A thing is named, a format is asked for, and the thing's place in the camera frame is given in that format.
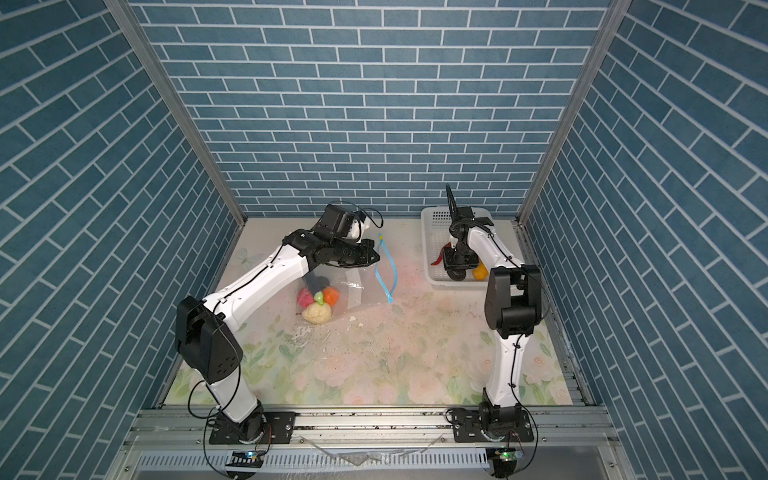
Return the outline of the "clear zip top bag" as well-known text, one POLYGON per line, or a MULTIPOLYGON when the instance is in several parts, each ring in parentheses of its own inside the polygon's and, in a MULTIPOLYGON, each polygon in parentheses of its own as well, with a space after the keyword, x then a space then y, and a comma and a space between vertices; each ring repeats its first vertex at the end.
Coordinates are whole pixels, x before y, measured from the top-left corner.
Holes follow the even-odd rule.
MULTIPOLYGON (((338 303, 332 307, 331 320, 352 317, 358 311, 394 303, 394 294, 398 284, 398 269, 382 235, 379 235, 375 245, 375 253, 381 257, 375 265, 351 269, 322 265, 311 271, 327 277, 330 280, 330 286, 336 288, 341 294, 338 303)), ((302 279, 296 284, 298 295, 299 290, 306 286, 302 279)), ((318 292, 314 299, 319 304, 325 303, 322 292, 318 292)), ((296 302, 296 314, 300 318, 302 318, 302 311, 296 302)))

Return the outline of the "long black food piece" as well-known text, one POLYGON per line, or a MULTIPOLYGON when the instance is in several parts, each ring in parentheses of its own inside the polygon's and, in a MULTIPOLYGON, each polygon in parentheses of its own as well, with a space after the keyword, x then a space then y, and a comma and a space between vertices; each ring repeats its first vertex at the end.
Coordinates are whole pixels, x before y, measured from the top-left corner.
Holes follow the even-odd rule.
POLYGON ((312 296, 315 296, 318 292, 322 292, 325 288, 330 286, 330 280, 327 277, 317 275, 313 272, 307 273, 302 280, 312 296))

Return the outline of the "pink round food ball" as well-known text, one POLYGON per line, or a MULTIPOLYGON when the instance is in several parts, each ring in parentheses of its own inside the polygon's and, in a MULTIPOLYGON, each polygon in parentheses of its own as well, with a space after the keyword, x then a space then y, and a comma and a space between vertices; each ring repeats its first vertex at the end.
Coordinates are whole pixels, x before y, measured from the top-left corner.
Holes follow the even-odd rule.
POLYGON ((304 287, 299 290, 296 302, 299 309, 304 310, 315 302, 314 295, 308 288, 304 287))

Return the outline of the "cream white food ball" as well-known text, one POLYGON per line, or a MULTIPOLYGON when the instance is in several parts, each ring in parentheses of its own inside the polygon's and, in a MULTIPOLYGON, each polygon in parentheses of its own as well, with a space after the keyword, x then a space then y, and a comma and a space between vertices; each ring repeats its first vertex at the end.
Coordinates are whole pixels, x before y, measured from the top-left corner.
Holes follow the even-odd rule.
POLYGON ((319 304, 317 302, 307 306, 301 313, 302 318, 313 324, 323 325, 329 322, 332 318, 332 307, 327 304, 319 304))

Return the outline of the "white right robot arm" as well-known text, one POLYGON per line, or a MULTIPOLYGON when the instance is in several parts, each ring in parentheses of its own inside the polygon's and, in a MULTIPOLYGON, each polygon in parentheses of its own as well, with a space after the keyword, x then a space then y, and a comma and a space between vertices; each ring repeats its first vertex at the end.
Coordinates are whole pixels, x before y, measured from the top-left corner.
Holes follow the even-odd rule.
POLYGON ((462 281, 479 266, 488 272, 484 316, 495 334, 495 352, 480 411, 485 423, 499 425, 522 411, 519 383, 523 351, 543 318, 541 272, 512 253, 489 218, 453 203, 449 216, 452 241, 441 250, 449 278, 462 281))

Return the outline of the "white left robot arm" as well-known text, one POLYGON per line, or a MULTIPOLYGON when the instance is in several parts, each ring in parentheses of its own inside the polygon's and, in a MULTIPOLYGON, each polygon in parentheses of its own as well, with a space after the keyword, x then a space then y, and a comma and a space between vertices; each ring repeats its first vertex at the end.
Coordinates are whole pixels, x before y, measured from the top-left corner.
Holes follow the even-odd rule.
POLYGON ((242 373, 243 350, 235 333, 263 304, 319 266, 369 267, 380 260, 372 239, 348 239, 299 229, 240 279, 203 299, 188 296, 177 306, 178 352, 231 424, 252 438, 262 406, 242 373))

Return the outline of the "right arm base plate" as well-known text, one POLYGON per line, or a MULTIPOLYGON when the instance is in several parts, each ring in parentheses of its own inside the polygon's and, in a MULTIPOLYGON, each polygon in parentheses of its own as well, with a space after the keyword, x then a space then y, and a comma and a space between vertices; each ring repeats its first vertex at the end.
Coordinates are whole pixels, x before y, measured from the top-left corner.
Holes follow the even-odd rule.
POLYGON ((446 409, 443 416, 457 443, 527 443, 535 440, 533 421, 521 406, 452 407, 446 409))

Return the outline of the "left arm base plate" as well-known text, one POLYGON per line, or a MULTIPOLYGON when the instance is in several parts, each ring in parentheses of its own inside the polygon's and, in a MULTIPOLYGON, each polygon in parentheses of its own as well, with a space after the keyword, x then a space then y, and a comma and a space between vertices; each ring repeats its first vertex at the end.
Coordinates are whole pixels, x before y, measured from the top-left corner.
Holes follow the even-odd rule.
POLYGON ((255 412, 240 423, 218 413, 206 423, 208 441, 212 445, 289 444, 295 420, 296 413, 290 411, 255 412))

